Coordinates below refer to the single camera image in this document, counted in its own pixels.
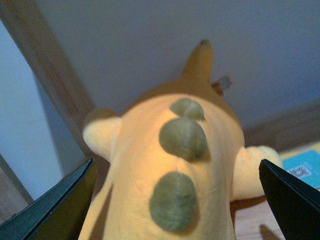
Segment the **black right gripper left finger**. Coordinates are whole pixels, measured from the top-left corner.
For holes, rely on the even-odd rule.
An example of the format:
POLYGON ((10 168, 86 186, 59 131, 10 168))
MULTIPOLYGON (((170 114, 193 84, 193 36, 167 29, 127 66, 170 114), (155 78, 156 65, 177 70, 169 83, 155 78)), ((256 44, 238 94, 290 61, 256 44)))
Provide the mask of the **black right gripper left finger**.
POLYGON ((96 164, 88 160, 0 226, 2 240, 76 240, 91 204, 96 164))

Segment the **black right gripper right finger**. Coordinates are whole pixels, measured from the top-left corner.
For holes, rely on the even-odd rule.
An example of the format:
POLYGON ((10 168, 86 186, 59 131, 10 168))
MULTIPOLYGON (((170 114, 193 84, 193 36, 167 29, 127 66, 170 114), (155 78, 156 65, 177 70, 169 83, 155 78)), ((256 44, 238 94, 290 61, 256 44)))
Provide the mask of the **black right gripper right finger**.
POLYGON ((320 192, 267 159, 259 179, 268 205, 286 240, 320 238, 320 192))

